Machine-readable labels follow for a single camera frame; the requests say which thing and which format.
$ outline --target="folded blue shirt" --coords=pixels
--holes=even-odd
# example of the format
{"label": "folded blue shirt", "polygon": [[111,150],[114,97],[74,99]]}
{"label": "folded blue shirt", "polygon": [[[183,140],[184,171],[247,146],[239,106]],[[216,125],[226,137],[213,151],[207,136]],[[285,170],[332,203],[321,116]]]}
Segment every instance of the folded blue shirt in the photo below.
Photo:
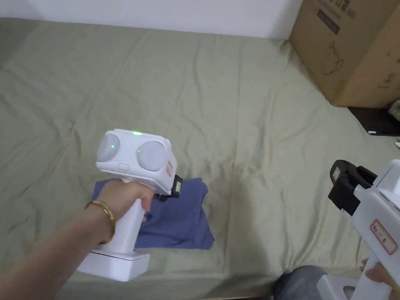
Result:
{"label": "folded blue shirt", "polygon": [[[96,200],[109,180],[96,182]],[[162,202],[154,197],[146,222],[140,227],[135,248],[209,249],[214,237],[202,203],[208,188],[201,178],[184,180],[180,197]]]}

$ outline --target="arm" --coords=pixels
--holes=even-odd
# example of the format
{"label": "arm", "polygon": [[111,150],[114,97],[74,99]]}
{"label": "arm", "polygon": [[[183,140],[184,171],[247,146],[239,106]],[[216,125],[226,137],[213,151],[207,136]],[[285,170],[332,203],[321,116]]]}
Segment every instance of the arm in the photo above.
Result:
{"label": "arm", "polygon": [[[153,191],[137,182],[110,181],[98,200],[119,220],[137,198],[150,210]],[[85,256],[111,235],[104,210],[90,205],[45,245],[0,277],[0,299],[50,299],[64,285]]]}

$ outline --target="device base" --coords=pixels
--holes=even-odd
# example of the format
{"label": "device base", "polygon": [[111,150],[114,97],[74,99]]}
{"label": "device base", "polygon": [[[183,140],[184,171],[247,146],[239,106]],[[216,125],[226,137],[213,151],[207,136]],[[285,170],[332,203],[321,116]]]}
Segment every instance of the device base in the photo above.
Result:
{"label": "device base", "polygon": [[318,292],[322,300],[348,300],[350,297],[346,295],[346,291],[353,291],[357,286],[358,279],[324,275],[317,283]]}
{"label": "device base", "polygon": [[147,271],[150,254],[132,251],[117,254],[98,249],[90,252],[77,271],[117,281],[129,281]]}

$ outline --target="gold bracelet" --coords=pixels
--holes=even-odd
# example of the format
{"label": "gold bracelet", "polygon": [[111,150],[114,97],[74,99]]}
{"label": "gold bracelet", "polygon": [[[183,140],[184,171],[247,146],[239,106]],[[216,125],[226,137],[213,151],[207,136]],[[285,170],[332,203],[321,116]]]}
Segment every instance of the gold bracelet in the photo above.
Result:
{"label": "gold bracelet", "polygon": [[110,222],[111,222],[111,230],[112,230],[111,238],[110,238],[107,242],[101,242],[101,243],[100,243],[100,244],[107,244],[107,243],[109,243],[109,242],[112,240],[112,238],[114,237],[114,234],[115,234],[115,218],[114,218],[114,215],[112,214],[112,212],[111,212],[111,210],[108,208],[108,206],[105,205],[105,204],[104,204],[103,202],[101,202],[101,201],[98,201],[98,200],[90,201],[88,204],[86,204],[85,209],[87,209],[88,206],[89,206],[90,204],[95,204],[95,205],[101,206],[101,207],[103,208],[104,212],[107,214],[107,216],[108,216],[109,219],[110,219]]}

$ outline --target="white wall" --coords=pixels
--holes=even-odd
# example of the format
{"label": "white wall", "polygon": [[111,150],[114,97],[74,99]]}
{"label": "white wall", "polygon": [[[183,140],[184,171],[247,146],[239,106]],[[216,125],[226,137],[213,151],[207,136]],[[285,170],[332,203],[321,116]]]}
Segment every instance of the white wall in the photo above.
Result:
{"label": "white wall", "polygon": [[302,0],[0,0],[0,16],[288,38]]}

